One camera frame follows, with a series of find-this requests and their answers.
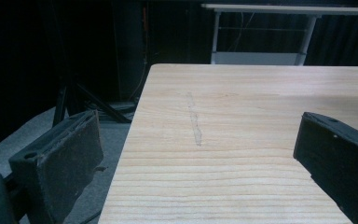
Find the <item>black cable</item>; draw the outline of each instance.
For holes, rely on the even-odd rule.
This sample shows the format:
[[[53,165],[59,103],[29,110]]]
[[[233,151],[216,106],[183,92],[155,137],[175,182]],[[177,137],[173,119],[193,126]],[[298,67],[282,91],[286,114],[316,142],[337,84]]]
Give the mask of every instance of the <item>black cable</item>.
[[[146,9],[145,9],[145,17],[144,17],[144,28],[145,28],[145,56],[144,56],[144,71],[142,72],[141,80],[139,80],[138,86],[135,88],[135,90],[132,92],[130,97],[128,98],[128,101],[132,98],[132,96],[138,91],[138,89],[141,87],[142,83],[144,82],[144,76],[146,72],[146,67],[148,64],[148,57],[147,54],[149,52],[149,31],[148,31],[148,16],[149,16],[149,3],[146,3]]]
[[[96,218],[97,216],[99,216],[102,211],[103,211],[103,210],[98,211],[98,212],[95,213],[94,215],[88,217],[86,220],[80,222],[80,224],[87,224],[87,223],[91,222],[94,218]]]

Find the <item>screw hole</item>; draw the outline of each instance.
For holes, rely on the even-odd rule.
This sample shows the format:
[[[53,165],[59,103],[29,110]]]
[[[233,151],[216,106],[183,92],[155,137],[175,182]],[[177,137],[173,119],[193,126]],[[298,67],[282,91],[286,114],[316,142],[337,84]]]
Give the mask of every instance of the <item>screw hole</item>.
[[[94,169],[94,170],[95,170],[96,172],[103,172],[103,171],[105,171],[105,170],[106,170],[106,168],[107,168],[107,167],[98,166],[98,167],[95,167],[95,169]]]
[[[24,156],[24,159],[29,160],[29,159],[32,159],[35,156],[37,156],[37,153],[36,152],[31,152],[31,153],[26,154]]]

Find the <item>black stand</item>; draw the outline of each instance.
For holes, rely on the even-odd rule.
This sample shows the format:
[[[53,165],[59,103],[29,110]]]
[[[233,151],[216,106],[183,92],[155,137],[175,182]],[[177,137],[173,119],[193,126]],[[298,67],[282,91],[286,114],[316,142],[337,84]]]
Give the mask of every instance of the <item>black stand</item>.
[[[53,126],[63,120],[65,109],[67,109],[69,116],[84,111],[84,106],[78,98],[79,93],[82,93],[86,98],[100,107],[101,110],[112,117],[115,121],[121,123],[131,123],[130,119],[125,118],[118,111],[74,79],[62,36],[62,29],[60,26],[61,20],[58,16],[59,13],[57,12],[59,8],[55,4],[54,0],[39,0],[38,5],[40,15],[45,26],[56,72],[61,80]]]

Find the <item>table top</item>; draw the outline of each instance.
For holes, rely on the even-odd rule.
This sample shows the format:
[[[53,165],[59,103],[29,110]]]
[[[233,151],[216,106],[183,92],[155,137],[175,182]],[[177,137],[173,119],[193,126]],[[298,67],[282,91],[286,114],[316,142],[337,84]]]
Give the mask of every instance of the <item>table top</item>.
[[[300,7],[300,6],[261,6],[202,4],[205,8],[220,12],[288,13],[307,15],[358,15],[358,7]]]
[[[99,223],[351,223],[293,158],[305,111],[358,129],[358,67],[153,65]]]

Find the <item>pencil mark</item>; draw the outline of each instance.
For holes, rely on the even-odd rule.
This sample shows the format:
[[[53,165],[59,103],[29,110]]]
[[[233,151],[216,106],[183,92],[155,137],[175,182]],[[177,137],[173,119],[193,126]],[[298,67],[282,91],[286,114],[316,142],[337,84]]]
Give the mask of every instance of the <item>pencil mark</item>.
[[[188,111],[190,112],[191,125],[193,126],[194,138],[196,140],[197,146],[201,146],[202,141],[202,132],[199,127],[199,115],[197,114],[196,109],[194,108],[194,99],[191,92],[187,93],[187,105]]]

